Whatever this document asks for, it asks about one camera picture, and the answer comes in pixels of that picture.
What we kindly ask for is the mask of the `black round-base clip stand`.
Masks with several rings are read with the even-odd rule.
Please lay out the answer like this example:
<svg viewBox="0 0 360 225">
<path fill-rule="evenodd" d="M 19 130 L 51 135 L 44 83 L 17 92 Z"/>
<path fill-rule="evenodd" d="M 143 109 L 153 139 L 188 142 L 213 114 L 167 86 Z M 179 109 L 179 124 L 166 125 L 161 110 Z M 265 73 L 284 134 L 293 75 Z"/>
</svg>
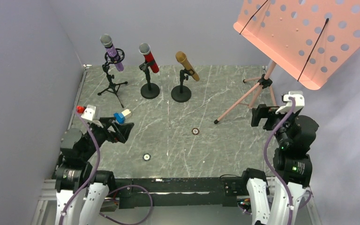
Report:
<svg viewBox="0 0 360 225">
<path fill-rule="evenodd" d="M 160 88 L 155 84 L 150 82 L 150 68 L 155 61 L 147 62 L 139 66 L 139 69 L 144 72 L 147 83 L 143 85 L 140 89 L 141 96 L 145 99 L 154 99 L 160 94 Z"/>
</svg>

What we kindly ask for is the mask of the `black round-base mic stand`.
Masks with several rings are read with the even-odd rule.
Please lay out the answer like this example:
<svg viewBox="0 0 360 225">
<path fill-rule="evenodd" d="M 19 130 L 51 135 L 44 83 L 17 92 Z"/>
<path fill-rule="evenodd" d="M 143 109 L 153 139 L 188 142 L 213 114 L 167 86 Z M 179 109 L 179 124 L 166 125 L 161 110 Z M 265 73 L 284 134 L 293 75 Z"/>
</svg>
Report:
<svg viewBox="0 0 360 225">
<path fill-rule="evenodd" d="M 184 80 L 188 80 L 189 75 L 190 72 L 188 70 L 180 70 L 180 84 L 173 87 L 171 91 L 172 99 L 178 103 L 187 102 L 192 96 L 191 90 L 183 84 Z"/>
</svg>

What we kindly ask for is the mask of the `red glitter microphone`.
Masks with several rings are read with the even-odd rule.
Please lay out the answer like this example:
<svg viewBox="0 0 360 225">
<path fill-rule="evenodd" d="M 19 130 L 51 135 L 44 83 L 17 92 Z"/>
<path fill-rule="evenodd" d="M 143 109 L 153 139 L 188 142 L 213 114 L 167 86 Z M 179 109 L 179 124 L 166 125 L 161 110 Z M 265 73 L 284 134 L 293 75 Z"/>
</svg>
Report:
<svg viewBox="0 0 360 225">
<path fill-rule="evenodd" d="M 139 53 L 142 54 L 145 58 L 145 62 L 151 68 L 153 73 L 159 72 L 159 67 L 154 59 L 154 56 L 151 52 L 150 45 L 147 43 L 141 43 L 139 45 Z"/>
</svg>

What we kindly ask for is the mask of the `purple glitter microphone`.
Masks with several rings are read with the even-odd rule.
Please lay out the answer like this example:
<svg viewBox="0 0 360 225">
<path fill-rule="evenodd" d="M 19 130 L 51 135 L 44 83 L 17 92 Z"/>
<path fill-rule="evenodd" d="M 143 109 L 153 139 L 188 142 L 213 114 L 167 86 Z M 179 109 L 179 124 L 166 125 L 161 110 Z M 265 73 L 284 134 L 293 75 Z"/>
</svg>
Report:
<svg viewBox="0 0 360 225">
<path fill-rule="evenodd" d="M 122 64 L 122 61 L 124 60 L 124 51 L 114 47 L 113 40 L 108 34 L 103 34 L 100 37 L 100 42 L 105 47 L 110 62 L 115 65 L 119 72 L 122 72 L 124 70 Z"/>
</svg>

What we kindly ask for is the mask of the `gold microphone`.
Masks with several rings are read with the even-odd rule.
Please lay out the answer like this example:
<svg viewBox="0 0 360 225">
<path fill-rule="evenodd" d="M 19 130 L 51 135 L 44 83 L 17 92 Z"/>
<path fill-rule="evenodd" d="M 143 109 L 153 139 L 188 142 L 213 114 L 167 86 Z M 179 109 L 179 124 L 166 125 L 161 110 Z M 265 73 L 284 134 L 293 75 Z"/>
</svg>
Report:
<svg viewBox="0 0 360 225">
<path fill-rule="evenodd" d="M 192 76 L 192 78 L 195 81 L 198 82 L 200 80 L 199 75 L 197 74 L 197 72 L 194 70 L 193 66 L 188 61 L 188 58 L 184 52 L 182 52 L 182 51 L 176 52 L 175 58 L 188 72 L 190 72 L 190 75 Z"/>
</svg>

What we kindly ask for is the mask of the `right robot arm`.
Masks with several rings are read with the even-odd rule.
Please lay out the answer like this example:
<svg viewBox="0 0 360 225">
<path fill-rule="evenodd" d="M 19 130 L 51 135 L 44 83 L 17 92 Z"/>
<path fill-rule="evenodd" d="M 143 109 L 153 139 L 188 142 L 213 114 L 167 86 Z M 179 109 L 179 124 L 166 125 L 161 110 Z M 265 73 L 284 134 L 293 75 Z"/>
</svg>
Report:
<svg viewBox="0 0 360 225">
<path fill-rule="evenodd" d="M 268 200 L 265 172 L 248 168 L 242 174 L 254 225 L 293 225 L 313 171 L 308 151 L 319 125 L 312 118 L 300 115 L 293 106 L 287 106 L 284 113 L 277 113 L 279 109 L 260 104 L 252 110 L 251 125 L 256 127 L 261 119 L 266 119 L 263 129 L 270 131 L 269 138 L 275 138 L 278 143 L 273 163 L 268 165 L 275 175 L 272 204 Z"/>
</svg>

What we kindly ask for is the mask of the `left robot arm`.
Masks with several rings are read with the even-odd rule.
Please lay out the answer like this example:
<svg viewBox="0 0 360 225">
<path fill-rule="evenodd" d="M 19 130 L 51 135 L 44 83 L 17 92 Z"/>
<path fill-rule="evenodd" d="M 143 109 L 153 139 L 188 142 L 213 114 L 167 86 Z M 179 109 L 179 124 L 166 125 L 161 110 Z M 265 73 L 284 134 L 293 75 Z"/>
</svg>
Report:
<svg viewBox="0 0 360 225">
<path fill-rule="evenodd" d="M 98 170 L 89 159 L 105 142 L 125 143 L 134 123 L 119 124 L 114 117 L 86 123 L 87 132 L 70 128 L 61 137 L 55 175 L 57 225 L 92 225 L 104 199 L 117 186 L 112 171 Z"/>
</svg>

